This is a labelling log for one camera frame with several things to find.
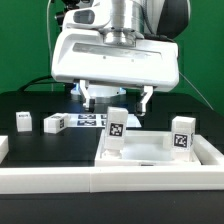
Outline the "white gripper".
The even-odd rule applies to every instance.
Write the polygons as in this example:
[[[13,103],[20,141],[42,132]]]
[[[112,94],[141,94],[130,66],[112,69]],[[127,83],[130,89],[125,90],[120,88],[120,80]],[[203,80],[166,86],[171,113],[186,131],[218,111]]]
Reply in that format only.
[[[144,116],[147,103],[157,91],[170,91],[179,82],[178,47],[175,43],[137,40],[134,47],[107,45],[94,30],[66,29],[57,39],[51,74],[59,82],[79,81],[86,111],[94,111],[88,81],[142,87],[136,115]]]

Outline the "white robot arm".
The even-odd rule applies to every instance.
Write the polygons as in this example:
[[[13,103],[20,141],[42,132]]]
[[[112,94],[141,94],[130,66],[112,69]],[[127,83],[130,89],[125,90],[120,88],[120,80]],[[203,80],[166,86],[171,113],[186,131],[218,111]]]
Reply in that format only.
[[[136,112],[146,113],[155,91],[179,82],[178,45],[188,26],[189,0],[93,0],[68,10],[54,48],[51,74],[76,83],[84,108],[94,109],[95,86],[142,91]]]

